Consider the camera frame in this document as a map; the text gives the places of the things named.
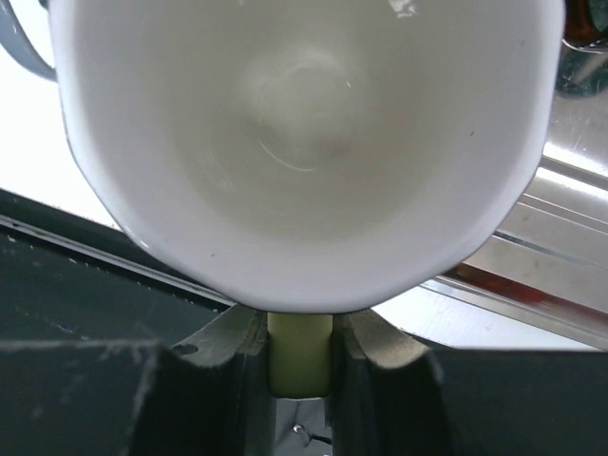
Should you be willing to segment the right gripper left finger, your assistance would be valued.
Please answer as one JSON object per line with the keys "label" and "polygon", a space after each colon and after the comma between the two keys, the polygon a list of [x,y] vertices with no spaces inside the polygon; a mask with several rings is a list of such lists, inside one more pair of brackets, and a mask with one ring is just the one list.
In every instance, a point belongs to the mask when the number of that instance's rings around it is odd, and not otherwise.
{"label": "right gripper left finger", "polygon": [[269,455],[266,318],[233,308],[174,347],[5,341],[5,455]]}

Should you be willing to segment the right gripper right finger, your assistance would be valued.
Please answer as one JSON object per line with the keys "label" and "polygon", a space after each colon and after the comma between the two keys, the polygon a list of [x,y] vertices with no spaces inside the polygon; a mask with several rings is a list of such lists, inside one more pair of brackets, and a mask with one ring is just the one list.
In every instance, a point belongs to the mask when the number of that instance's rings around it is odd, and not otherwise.
{"label": "right gripper right finger", "polygon": [[372,311],[333,321],[337,455],[603,455],[602,351],[433,348]]}

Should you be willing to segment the pale yellow-green mug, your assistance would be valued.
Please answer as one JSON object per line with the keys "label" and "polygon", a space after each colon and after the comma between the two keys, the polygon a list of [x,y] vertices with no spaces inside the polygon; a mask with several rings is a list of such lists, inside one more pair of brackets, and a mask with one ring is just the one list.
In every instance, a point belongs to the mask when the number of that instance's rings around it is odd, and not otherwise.
{"label": "pale yellow-green mug", "polygon": [[52,1],[71,152],[149,255],[270,316],[276,395],[332,318],[470,257],[542,156],[561,1]]}

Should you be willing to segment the grey-blue mug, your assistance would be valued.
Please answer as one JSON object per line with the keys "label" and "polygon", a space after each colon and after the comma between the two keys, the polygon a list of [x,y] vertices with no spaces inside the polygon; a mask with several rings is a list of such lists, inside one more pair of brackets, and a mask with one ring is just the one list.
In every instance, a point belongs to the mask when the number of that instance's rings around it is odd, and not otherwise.
{"label": "grey-blue mug", "polygon": [[56,82],[55,68],[38,53],[9,0],[1,0],[1,47],[14,62],[29,73]]}

